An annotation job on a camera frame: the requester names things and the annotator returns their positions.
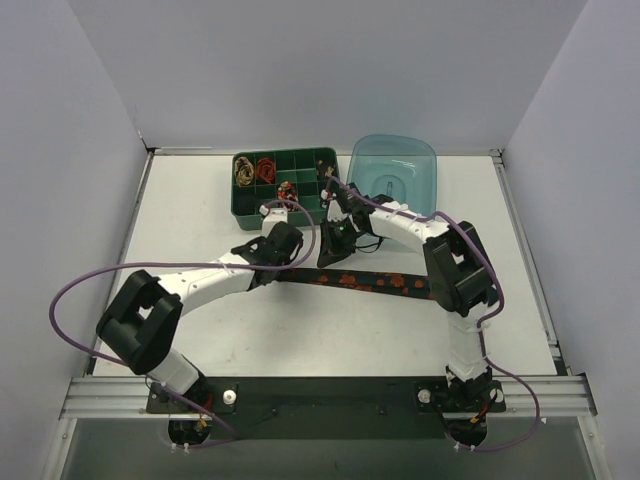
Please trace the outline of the dark floral orange tie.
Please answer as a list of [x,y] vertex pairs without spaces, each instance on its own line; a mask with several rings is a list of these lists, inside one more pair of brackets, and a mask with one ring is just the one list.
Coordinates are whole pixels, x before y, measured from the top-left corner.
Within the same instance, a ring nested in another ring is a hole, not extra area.
[[287,283],[434,300],[429,279],[424,275],[362,270],[293,268],[281,272],[277,280]]

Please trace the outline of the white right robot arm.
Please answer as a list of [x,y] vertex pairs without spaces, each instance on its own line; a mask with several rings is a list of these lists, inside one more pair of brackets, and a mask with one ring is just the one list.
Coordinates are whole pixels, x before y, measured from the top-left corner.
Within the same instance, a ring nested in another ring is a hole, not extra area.
[[494,389],[482,339],[483,317],[500,289],[486,252],[468,222],[439,221],[413,212],[386,195],[363,196],[351,183],[321,192],[327,213],[320,224],[319,268],[356,252],[363,235],[393,240],[422,256],[432,298],[448,313],[449,362],[445,367],[450,396],[485,400]]

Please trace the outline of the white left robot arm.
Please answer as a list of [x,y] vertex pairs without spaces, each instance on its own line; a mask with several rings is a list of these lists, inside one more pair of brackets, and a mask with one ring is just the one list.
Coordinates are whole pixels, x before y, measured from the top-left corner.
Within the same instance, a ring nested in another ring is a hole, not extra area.
[[207,391],[205,376],[172,347],[179,320],[217,299],[271,283],[302,246],[302,232],[278,222],[268,235],[220,257],[220,268],[161,276],[138,270],[118,290],[96,333],[133,373],[149,376],[193,402],[201,401]]

